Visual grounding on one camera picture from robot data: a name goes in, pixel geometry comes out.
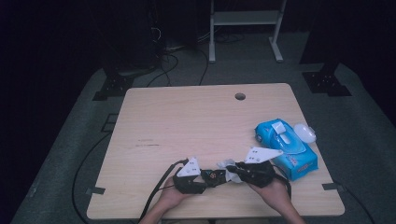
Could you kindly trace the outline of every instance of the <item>human hand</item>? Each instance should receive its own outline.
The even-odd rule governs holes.
[[[157,203],[163,204],[167,209],[178,206],[184,199],[189,198],[192,194],[183,194],[174,187],[175,183],[172,177],[169,177],[164,184],[163,192]]]
[[[140,220],[139,224],[156,224],[170,209],[178,206],[184,199],[190,197],[192,194],[182,194],[174,187],[173,178],[169,177],[164,184],[160,199],[146,215]]]
[[[262,189],[252,184],[248,185],[256,191],[270,207],[285,218],[288,223],[305,223],[291,203],[286,186],[282,181],[274,178],[271,184]]]

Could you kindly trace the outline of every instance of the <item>wooden table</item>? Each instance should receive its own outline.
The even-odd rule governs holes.
[[[237,93],[246,99],[236,99]],[[201,169],[218,169],[217,162],[226,159],[242,161],[250,147],[260,146],[254,128],[277,118],[291,126],[305,122],[288,84],[128,90],[96,183],[105,193],[92,195],[88,217],[139,218],[171,164],[192,156]],[[338,192],[322,187],[332,179],[317,145],[311,147],[319,169],[291,183],[292,202],[302,216],[342,215]],[[164,218],[276,216],[245,183],[227,183],[190,197]]]

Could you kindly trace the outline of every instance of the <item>blue package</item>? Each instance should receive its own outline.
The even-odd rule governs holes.
[[[317,154],[307,143],[301,141],[284,120],[274,119],[260,123],[255,132],[256,140],[264,147],[283,151],[283,155],[273,158],[272,162],[285,172],[289,180],[296,180],[318,169]]]

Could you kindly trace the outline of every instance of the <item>floor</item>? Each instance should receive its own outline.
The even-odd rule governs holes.
[[[346,208],[340,217],[305,217],[306,222],[395,222],[395,127],[359,77],[342,64],[335,75],[351,96],[311,92],[302,72],[318,71],[322,64],[299,64],[308,33],[280,34],[283,63],[275,61],[270,35],[231,35],[240,41],[217,44],[215,63],[207,62],[207,43],[172,52],[163,56],[163,69],[135,78],[133,87],[290,84],[307,123],[316,131],[334,182],[342,186],[339,193]],[[92,74],[12,223],[136,223],[89,220],[85,215],[123,100],[122,96],[92,100],[105,79],[102,69]],[[268,221],[284,223],[279,217]]]

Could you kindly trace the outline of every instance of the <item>wire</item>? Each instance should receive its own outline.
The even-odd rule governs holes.
[[[184,161],[177,161],[173,163],[172,165],[169,166],[169,168],[166,170],[166,172],[163,174],[163,177],[161,177],[160,181],[158,184],[155,186],[155,188],[152,190],[150,195],[148,196],[148,200],[146,202],[145,208],[143,209],[142,215],[139,218],[139,221],[142,220],[142,218],[146,215],[147,211],[149,210],[149,205],[151,204],[152,199],[154,198],[155,194],[160,190],[160,186],[163,184],[163,181],[165,181],[166,177],[169,176],[169,174],[172,172],[172,170],[178,165],[178,164],[186,164],[189,160],[184,160]]]
[[[171,57],[173,57],[173,58],[176,60],[175,65],[173,65],[170,69],[168,69],[168,70],[166,70],[166,71],[164,71],[163,68],[162,68],[163,72],[160,73],[160,74],[159,74],[158,76],[156,76],[155,78],[153,78],[153,79],[148,83],[148,85],[147,85],[146,87],[149,87],[149,85],[151,85],[151,83],[154,82],[155,79],[157,79],[157,78],[159,78],[159,77],[161,77],[161,76],[163,76],[163,75],[166,75],[166,76],[167,76],[167,78],[168,78],[168,84],[170,84],[170,78],[169,78],[169,76],[168,76],[167,73],[170,72],[170,71],[172,71],[172,70],[174,70],[174,69],[176,68],[176,66],[178,65],[178,58],[177,58],[175,55],[172,55],[172,54],[168,54],[168,56],[171,56]]]
[[[349,189],[347,189],[347,187],[345,187],[344,185],[342,185],[342,184],[341,184],[340,182],[338,182],[337,180],[334,180],[334,179],[333,179],[332,181],[333,181],[336,185],[339,185],[339,186],[343,187],[343,188],[345,189],[345,191],[348,192],[348,193],[352,196],[352,198],[354,198],[354,199],[356,200],[356,202],[357,202],[358,204],[361,205],[361,208],[364,210],[364,212],[366,213],[367,217],[370,218],[370,221],[371,221],[373,224],[375,224],[375,221],[374,221],[372,215],[370,214],[370,212],[369,212],[369,210],[366,208],[366,206],[364,206],[364,204],[361,202],[361,200],[359,200],[359,198],[358,198],[352,191],[350,191]]]
[[[91,147],[91,149],[88,151],[88,153],[85,155],[84,159],[81,161],[81,163],[79,164],[79,167],[76,170],[74,179],[73,179],[73,187],[72,187],[72,203],[73,203],[73,208],[75,209],[77,215],[79,216],[79,218],[86,224],[88,224],[88,221],[85,220],[85,218],[82,216],[82,214],[78,211],[77,206],[76,206],[76,199],[75,199],[75,186],[76,186],[76,180],[78,177],[78,173],[81,170],[82,165],[84,164],[85,160],[87,160],[88,156],[93,152],[93,150],[103,141],[105,140],[109,135],[111,135],[112,133],[107,133],[105,134],[105,136],[103,136],[99,141],[97,141],[95,143],[95,145],[93,145]]]
[[[159,189],[159,190],[162,190],[162,189],[170,189],[170,188],[172,188],[172,187],[174,187],[175,185],[171,185],[171,186],[168,186],[168,187],[163,187],[163,188],[161,188],[161,189]]]
[[[201,86],[201,85],[202,85],[202,81],[204,80],[204,77],[205,77],[205,75],[206,75],[207,67],[209,66],[209,59],[207,58],[207,55],[206,55],[201,49],[198,49],[198,50],[201,51],[202,54],[204,54],[205,60],[206,60],[205,70],[204,70],[204,72],[202,73],[201,79],[199,80],[199,84],[198,84],[198,86]]]

